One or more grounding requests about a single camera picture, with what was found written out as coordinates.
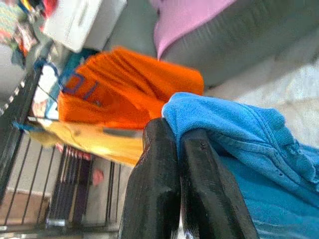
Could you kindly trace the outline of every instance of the colorful fabric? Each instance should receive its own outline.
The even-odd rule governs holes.
[[[164,106],[163,116],[179,155],[185,132],[208,131],[262,238],[317,238],[319,149],[299,144],[278,111],[178,93]]]
[[[14,32],[23,11],[18,6],[9,6],[0,1],[0,43],[7,43]]]
[[[143,129],[176,92],[203,94],[196,70],[124,48],[90,57],[58,98],[59,120]]]

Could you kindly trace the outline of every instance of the white wall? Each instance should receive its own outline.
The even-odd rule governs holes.
[[[0,44],[0,102],[6,101],[13,93],[25,72],[11,64],[12,50]]]

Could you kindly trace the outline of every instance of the black metal rod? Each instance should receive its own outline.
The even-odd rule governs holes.
[[[57,176],[56,181],[55,181],[55,187],[54,187],[52,203],[51,203],[51,208],[50,208],[50,216],[49,216],[51,219],[54,219],[56,217],[56,211],[57,211],[57,205],[58,205],[58,199],[59,199],[59,190],[61,187],[61,177],[62,177],[62,173],[63,173],[63,169],[64,169],[67,151],[68,151],[68,149],[65,146],[63,148],[63,152],[62,152],[61,159],[60,159],[58,176]]]
[[[89,198],[89,189],[91,184],[91,178],[92,178],[92,168],[93,168],[93,160],[89,161],[90,163],[90,169],[89,169],[89,176],[88,176],[88,182],[86,184],[86,195],[85,195],[85,207],[84,212],[86,213],[86,208],[88,206],[88,198]]]
[[[27,210],[28,210],[28,206],[29,206],[29,202],[30,202],[31,193],[32,193],[32,190],[33,190],[33,185],[34,185],[36,173],[37,173],[37,171],[38,171],[39,162],[40,162],[40,159],[41,159],[42,150],[43,150],[43,146],[41,145],[40,153],[39,153],[39,156],[38,156],[38,161],[36,162],[35,172],[34,172],[34,175],[33,175],[33,178],[32,178],[31,186],[30,186],[30,191],[29,191],[28,199],[26,200],[26,205],[25,205],[25,209],[24,209],[23,216],[22,216],[22,222],[21,222],[21,224],[24,223],[24,219],[25,219],[25,216],[26,216],[26,212],[27,212]]]
[[[25,163],[25,160],[26,160],[26,156],[27,156],[27,154],[29,152],[30,143],[31,143],[31,138],[29,138],[28,144],[26,146],[26,150],[25,150],[25,153],[24,153],[22,165],[21,165],[21,168],[20,168],[20,171],[19,171],[18,179],[16,180],[16,184],[15,184],[15,187],[14,187],[14,192],[13,192],[13,195],[12,195],[12,198],[11,198],[11,202],[10,202],[10,205],[9,205],[8,213],[7,213],[6,217],[5,217],[4,225],[6,225],[7,222],[8,222],[8,218],[9,218],[9,215],[10,215],[10,212],[11,212],[11,208],[12,208],[12,205],[13,205],[13,202],[14,202],[14,197],[15,197],[15,194],[16,194],[16,190],[18,189],[20,177],[21,177],[21,174],[22,174],[22,171],[23,171],[23,168],[24,168],[24,163]]]
[[[111,205],[112,205],[112,192],[113,192],[113,180],[114,180],[114,162],[111,162],[110,165],[110,175],[109,175],[109,187],[108,187],[108,198],[106,202],[106,211],[105,211],[105,225],[111,217]]]
[[[36,223],[37,223],[37,224],[39,223],[39,219],[40,219],[40,215],[41,215],[43,200],[44,200],[44,196],[45,196],[46,186],[47,186],[48,181],[49,181],[49,175],[50,175],[50,171],[51,171],[51,166],[52,166],[52,161],[53,161],[54,153],[55,153],[55,147],[52,148],[52,154],[51,154],[50,164],[49,164],[48,172],[47,172],[47,174],[46,174],[46,179],[45,179],[45,183],[44,183],[44,189],[43,189],[43,193],[42,193],[42,198],[41,198],[39,213],[38,213],[38,216],[37,216],[37,219],[36,219]]]
[[[81,186],[80,185],[80,177],[81,177],[81,171],[82,171],[82,167],[83,167],[83,165],[82,165],[83,158],[81,157],[81,155],[79,155],[79,159],[78,160],[79,160],[79,167],[78,167],[76,185],[75,185],[76,193],[75,193],[75,200],[74,200],[75,206],[74,206],[73,216],[72,216],[73,221],[76,219],[76,204],[77,204],[78,200],[80,199],[78,189]]]
[[[119,195],[120,195],[120,178],[121,178],[121,165],[119,165],[119,175],[118,175],[118,193],[116,199],[116,216],[115,221],[118,221],[118,209],[119,209]]]
[[[57,205],[59,208],[57,208],[56,219],[61,219],[61,215],[64,212],[65,191],[67,191],[66,187],[67,187],[67,182],[69,178],[71,163],[72,163],[72,148],[68,147],[67,158],[65,160],[64,171],[63,171],[63,175],[61,179],[61,187],[58,192],[59,200],[57,201]]]

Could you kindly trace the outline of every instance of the yellow cloth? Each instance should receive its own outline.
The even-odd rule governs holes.
[[[135,166],[143,152],[141,138],[111,135],[100,126],[56,121],[43,127],[65,144],[129,166]]]
[[[53,133],[46,132],[46,131],[44,131],[44,132],[30,131],[29,134],[30,134],[31,138],[40,142],[44,147],[47,147],[47,148],[53,147],[57,143],[63,143],[63,141],[60,140],[58,136],[56,136]]]

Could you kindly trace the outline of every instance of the metal bar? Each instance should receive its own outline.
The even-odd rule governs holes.
[[[52,197],[52,203],[51,203],[51,208],[50,208],[50,213],[49,213],[49,218],[55,218],[56,215],[56,210],[57,210],[57,201],[58,201],[58,192],[59,192],[59,187],[60,187],[60,179],[62,175],[62,171],[64,168],[64,162],[65,162],[65,155],[67,153],[67,147],[65,146],[63,148],[63,152],[60,158],[60,165],[59,165],[59,171],[58,171],[58,176],[55,181],[55,187],[54,187],[54,193]]]
[[[88,182],[86,184],[86,195],[85,195],[85,207],[84,207],[84,212],[86,212],[86,208],[88,205],[88,197],[89,197],[89,187],[91,184],[91,178],[92,178],[92,168],[93,168],[93,161],[89,161],[90,163],[90,169],[89,169],[89,175],[88,175]]]
[[[109,176],[109,187],[108,187],[108,198],[106,202],[106,212],[105,212],[105,225],[111,217],[111,206],[112,206],[112,191],[113,191],[113,181],[114,181],[114,162],[110,165],[110,176]]]
[[[118,209],[119,209],[119,194],[120,194],[120,178],[121,178],[121,165],[119,165],[119,175],[118,175],[118,194],[117,194],[117,200],[116,200],[116,216],[115,221],[118,221]]]
[[[26,146],[26,150],[25,150],[23,161],[22,161],[22,165],[21,165],[21,168],[20,168],[20,171],[19,171],[18,179],[16,180],[16,184],[15,184],[15,187],[14,187],[14,192],[13,192],[13,195],[12,195],[12,198],[11,198],[11,202],[10,202],[10,205],[9,205],[9,210],[8,210],[8,213],[7,213],[7,215],[5,217],[5,220],[4,220],[4,225],[6,225],[7,222],[8,222],[8,218],[9,218],[9,215],[10,215],[10,212],[11,212],[11,208],[12,208],[12,205],[13,205],[13,201],[14,201],[14,197],[15,197],[15,194],[16,194],[16,190],[18,189],[18,185],[19,185],[20,177],[21,177],[21,174],[22,174],[22,171],[23,171],[23,167],[24,167],[24,163],[25,163],[25,160],[26,160],[26,156],[27,156],[27,154],[29,152],[30,143],[31,143],[31,138],[29,138],[28,144]]]
[[[78,151],[75,150],[74,155],[73,155],[73,163],[72,163],[72,168],[70,172],[70,182],[68,183],[68,188],[69,190],[67,191],[66,195],[66,209],[64,210],[64,218],[65,219],[70,219],[70,213],[71,213],[71,207],[72,207],[72,202],[73,202],[73,197],[74,197],[74,189],[75,189],[75,184],[76,184],[76,179],[77,179],[77,171],[78,171]]]
[[[80,185],[80,177],[81,177],[81,171],[82,171],[82,162],[83,162],[83,159],[82,159],[82,156],[81,155],[78,155],[79,156],[79,167],[78,167],[78,172],[77,172],[77,178],[76,178],[76,184],[75,184],[75,189],[74,189],[74,195],[73,195],[73,201],[72,201],[72,207],[73,207],[73,211],[71,210],[70,212],[70,218],[72,218],[72,221],[75,221],[77,218],[76,218],[76,207],[77,207],[77,202],[79,201],[80,197],[79,197],[79,189],[81,187]]]
[[[8,109],[0,117],[0,203],[4,197],[11,171],[14,166],[15,156],[19,149],[22,130],[14,128],[13,121],[24,123],[32,103],[36,85],[39,81],[42,69],[27,73],[21,89]]]
[[[67,180],[67,176],[68,176],[68,171],[70,169],[70,161],[71,161],[71,152],[72,149],[71,147],[67,147],[67,154],[66,154],[66,159],[65,159],[65,164],[64,164],[64,168],[63,168],[63,174],[61,176],[61,180],[60,180],[60,185],[59,185],[59,191],[58,191],[58,200],[57,200],[57,207],[56,207],[56,215],[55,218],[56,219],[60,219],[61,218],[61,212],[63,212],[63,201],[64,201],[64,192],[65,192],[65,183]]]
[[[45,183],[44,183],[44,189],[43,189],[43,193],[42,193],[42,198],[41,198],[39,213],[38,213],[38,216],[37,216],[37,219],[36,219],[36,223],[37,223],[37,224],[39,223],[39,219],[40,219],[40,215],[41,215],[43,200],[44,200],[44,196],[45,196],[46,186],[47,186],[48,181],[49,181],[49,175],[50,175],[50,171],[51,171],[51,166],[52,166],[52,161],[53,161],[54,153],[55,153],[55,147],[52,148],[52,154],[51,154],[50,164],[49,164],[48,172],[47,172],[47,174],[46,174],[46,179],[45,179]]]
[[[40,149],[38,161],[36,162],[35,172],[34,172],[34,175],[33,175],[33,178],[32,178],[32,183],[31,183],[31,187],[30,187],[30,192],[29,192],[29,195],[28,195],[28,199],[26,200],[26,206],[25,206],[24,213],[23,213],[23,216],[22,216],[22,222],[21,222],[21,224],[24,223],[24,219],[25,219],[25,216],[26,216],[26,212],[27,212],[27,210],[28,210],[28,206],[29,206],[29,202],[30,202],[31,193],[32,193],[32,190],[33,190],[33,185],[34,185],[36,173],[38,172],[38,167],[39,167],[39,162],[40,162],[40,159],[41,159],[42,150],[43,150],[43,146],[41,145],[41,149]]]

